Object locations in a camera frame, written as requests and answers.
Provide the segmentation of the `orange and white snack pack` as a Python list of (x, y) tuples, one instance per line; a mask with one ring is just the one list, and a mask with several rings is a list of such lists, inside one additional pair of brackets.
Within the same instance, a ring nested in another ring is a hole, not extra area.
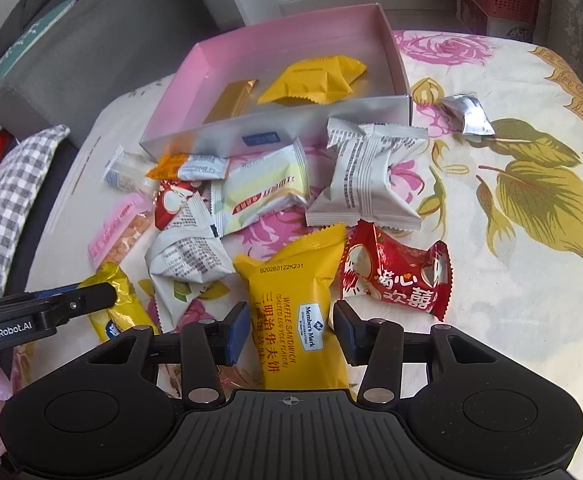
[(222, 180), (229, 160), (213, 155), (163, 155), (146, 177), (154, 180), (206, 181)]

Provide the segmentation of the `grey checkered cushion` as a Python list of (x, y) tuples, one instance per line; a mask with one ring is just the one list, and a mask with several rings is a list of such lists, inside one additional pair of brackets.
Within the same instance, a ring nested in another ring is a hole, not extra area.
[(65, 125), (47, 128), (13, 148), (0, 163), (0, 297), (29, 212), (52, 166)]

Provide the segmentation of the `teal patterned cushion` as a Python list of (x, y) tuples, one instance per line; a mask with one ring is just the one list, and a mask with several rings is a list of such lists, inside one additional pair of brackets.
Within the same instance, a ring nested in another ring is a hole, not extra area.
[(6, 50), (0, 58), (0, 82), (8, 72), (18, 63), (64, 15), (66, 15), (78, 0), (64, 0), (35, 21), (17, 40)]

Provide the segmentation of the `pale green cake pack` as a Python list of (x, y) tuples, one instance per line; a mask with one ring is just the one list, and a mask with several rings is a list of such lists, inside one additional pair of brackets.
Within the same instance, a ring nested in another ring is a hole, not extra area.
[(308, 161), (299, 140), (234, 169), (210, 188), (211, 214), (221, 236), (273, 212), (306, 207), (310, 198)]

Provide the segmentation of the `small silver foil wrapper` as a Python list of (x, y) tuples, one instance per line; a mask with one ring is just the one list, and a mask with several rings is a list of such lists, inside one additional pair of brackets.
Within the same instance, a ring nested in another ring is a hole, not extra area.
[(462, 123), (462, 135), (475, 138), (495, 136), (479, 100), (471, 93), (454, 94), (440, 100), (440, 106)]

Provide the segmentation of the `clear rice cracker pack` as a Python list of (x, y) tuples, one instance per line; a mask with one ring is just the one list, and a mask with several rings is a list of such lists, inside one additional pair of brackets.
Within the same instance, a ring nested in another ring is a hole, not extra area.
[(125, 151), (122, 146), (118, 146), (105, 166), (102, 180), (110, 188), (124, 193), (154, 197), (159, 182), (147, 176), (154, 166), (156, 163), (151, 158)]

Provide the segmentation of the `pink and silver cardboard box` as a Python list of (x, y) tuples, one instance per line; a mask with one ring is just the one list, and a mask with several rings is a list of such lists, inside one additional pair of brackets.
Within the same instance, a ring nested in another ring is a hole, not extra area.
[(401, 55), (378, 4), (296, 14), (201, 41), (140, 140), (154, 158), (326, 141), (328, 119), (410, 125)]

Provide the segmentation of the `golden orange snack bar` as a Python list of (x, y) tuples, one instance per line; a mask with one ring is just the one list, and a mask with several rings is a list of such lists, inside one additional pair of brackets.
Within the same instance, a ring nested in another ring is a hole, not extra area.
[(244, 113), (249, 106), (252, 92), (258, 82), (258, 79), (245, 79), (226, 84), (210, 112), (206, 115), (204, 123), (221, 122), (221, 120), (238, 117)]

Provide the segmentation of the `pink wafer snack pack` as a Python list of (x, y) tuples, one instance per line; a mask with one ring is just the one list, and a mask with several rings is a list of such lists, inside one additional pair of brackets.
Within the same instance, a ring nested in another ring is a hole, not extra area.
[(97, 270), (106, 262), (120, 264), (151, 226), (153, 212), (154, 203), (145, 195), (123, 196), (87, 244), (92, 268)]

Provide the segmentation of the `floral tablecloth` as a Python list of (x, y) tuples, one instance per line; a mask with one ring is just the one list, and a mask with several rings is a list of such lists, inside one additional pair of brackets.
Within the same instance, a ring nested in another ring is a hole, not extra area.
[[(415, 120), (431, 139), (395, 171), (423, 216), (407, 244), (443, 238), (447, 319), (569, 391), (583, 409), (583, 85), (545, 47), (399, 32)], [(481, 103), (495, 136), (462, 135), (440, 106)], [(570, 471), (583, 479), (583, 439)]]

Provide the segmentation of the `yellow chips snack pack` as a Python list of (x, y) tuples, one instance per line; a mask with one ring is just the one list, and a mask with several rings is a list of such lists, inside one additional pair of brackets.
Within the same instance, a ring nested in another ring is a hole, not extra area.
[(135, 326), (149, 326), (155, 335), (160, 333), (158, 326), (138, 299), (128, 275), (119, 264), (103, 263), (95, 274), (78, 286), (86, 287), (101, 283), (107, 283), (114, 288), (116, 301), (112, 307), (88, 316), (100, 341), (108, 341)]

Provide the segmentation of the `small red heart snack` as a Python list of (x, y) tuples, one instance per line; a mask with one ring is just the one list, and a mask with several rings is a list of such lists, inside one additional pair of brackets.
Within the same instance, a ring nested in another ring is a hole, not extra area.
[(192, 185), (180, 181), (160, 183), (154, 211), (158, 230), (198, 228), (208, 217), (206, 204)]

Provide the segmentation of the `yellow waffle sandwich pack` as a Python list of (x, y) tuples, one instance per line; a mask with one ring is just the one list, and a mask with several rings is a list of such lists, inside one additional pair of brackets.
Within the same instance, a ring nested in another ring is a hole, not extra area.
[(333, 104), (351, 96), (352, 84), (366, 70), (365, 63), (346, 55), (307, 58), (287, 66), (261, 94), (258, 103), (305, 100)]

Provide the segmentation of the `white nut snack pack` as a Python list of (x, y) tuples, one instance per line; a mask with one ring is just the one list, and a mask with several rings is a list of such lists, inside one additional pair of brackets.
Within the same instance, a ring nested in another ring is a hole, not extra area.
[(174, 330), (212, 283), (235, 272), (200, 195), (185, 200), (145, 255), (161, 329)]

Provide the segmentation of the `grey sofa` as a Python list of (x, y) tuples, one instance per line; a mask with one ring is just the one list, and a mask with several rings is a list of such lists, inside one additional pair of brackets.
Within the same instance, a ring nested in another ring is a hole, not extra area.
[(0, 125), (18, 139), (65, 125), (81, 146), (114, 99), (217, 33), (203, 0), (78, 0), (0, 81)]

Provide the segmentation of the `large red heart snack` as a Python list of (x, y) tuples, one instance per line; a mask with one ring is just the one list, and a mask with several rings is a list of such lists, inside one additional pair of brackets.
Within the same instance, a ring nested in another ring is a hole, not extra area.
[(449, 248), (442, 240), (427, 249), (406, 246), (363, 220), (350, 232), (340, 266), (343, 298), (369, 296), (430, 314), (442, 322), (452, 285)]

